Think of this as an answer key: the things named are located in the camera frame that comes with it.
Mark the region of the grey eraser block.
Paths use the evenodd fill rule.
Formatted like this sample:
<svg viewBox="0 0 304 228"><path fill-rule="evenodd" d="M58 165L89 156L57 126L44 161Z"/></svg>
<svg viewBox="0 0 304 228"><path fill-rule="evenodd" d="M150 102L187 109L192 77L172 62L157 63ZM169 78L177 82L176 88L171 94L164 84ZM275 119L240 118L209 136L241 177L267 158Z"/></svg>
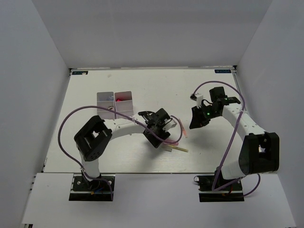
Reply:
<svg viewBox="0 0 304 228"><path fill-rule="evenodd" d="M163 145L163 146L162 146L162 149L163 149L164 151L167 151L167 152L172 152L172 148L171 148L170 146L167 146L167 145Z"/></svg>

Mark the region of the pink cap black highlighter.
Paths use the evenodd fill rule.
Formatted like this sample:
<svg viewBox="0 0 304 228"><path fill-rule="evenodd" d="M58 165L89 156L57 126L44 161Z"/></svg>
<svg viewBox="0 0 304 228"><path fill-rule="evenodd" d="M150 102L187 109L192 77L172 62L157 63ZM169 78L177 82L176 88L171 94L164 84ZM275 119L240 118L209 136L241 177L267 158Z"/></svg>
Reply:
<svg viewBox="0 0 304 228"><path fill-rule="evenodd" d="M118 96L117 97L117 101L125 101L125 100L127 100L124 96Z"/></svg>

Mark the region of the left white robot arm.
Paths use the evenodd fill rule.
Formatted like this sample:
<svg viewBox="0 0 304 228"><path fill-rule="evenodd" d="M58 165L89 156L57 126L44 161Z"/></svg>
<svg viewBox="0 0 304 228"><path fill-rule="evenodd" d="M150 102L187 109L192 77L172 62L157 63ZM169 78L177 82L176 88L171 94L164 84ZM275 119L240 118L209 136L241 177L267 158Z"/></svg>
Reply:
<svg viewBox="0 0 304 228"><path fill-rule="evenodd" d="M104 153L108 143L119 137L142 133L154 148L158 148L171 135L169 130L177 123L164 109L157 112L142 111L128 120L101 119L95 115L74 136L76 147L81 155L81 164L87 175L84 184L91 190L100 185L98 159Z"/></svg>

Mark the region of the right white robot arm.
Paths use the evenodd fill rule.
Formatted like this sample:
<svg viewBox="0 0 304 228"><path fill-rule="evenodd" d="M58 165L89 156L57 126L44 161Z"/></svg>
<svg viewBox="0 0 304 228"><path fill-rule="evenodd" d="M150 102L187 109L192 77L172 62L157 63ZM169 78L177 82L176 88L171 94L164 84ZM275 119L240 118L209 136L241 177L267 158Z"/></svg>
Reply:
<svg viewBox="0 0 304 228"><path fill-rule="evenodd" d="M214 185L226 189L233 180L251 174L275 172L279 168L280 140L276 133L269 133L258 126L245 113L240 100L225 94L224 87L215 87L209 91L211 102L204 104L204 97L191 94L196 102L192 110L190 129L208 125L211 119L225 118L233 127L233 135L239 135L242 146L237 159L229 164L221 162L216 168Z"/></svg>

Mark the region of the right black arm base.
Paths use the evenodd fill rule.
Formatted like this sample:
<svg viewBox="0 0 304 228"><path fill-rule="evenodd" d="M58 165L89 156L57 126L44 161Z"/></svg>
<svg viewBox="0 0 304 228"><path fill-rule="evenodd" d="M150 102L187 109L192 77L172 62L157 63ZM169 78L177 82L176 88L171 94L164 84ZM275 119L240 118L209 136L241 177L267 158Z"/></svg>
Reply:
<svg viewBox="0 0 304 228"><path fill-rule="evenodd" d="M244 194L241 179L245 176L237 178L237 181L223 188L223 185L228 184L235 178L226 180L220 172L217 181L215 181L218 170L219 167L216 168L213 175L196 175L193 178L194 183L199 186L200 202L243 202Z"/></svg>

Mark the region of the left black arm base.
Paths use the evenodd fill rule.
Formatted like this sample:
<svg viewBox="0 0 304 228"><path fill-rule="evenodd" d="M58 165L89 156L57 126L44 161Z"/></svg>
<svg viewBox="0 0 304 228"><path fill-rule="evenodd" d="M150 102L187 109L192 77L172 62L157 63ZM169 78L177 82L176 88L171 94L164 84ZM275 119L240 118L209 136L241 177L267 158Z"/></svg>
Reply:
<svg viewBox="0 0 304 228"><path fill-rule="evenodd" d="M83 175L74 175L69 201L108 201L114 199L115 176L103 176L102 180L87 180Z"/></svg>

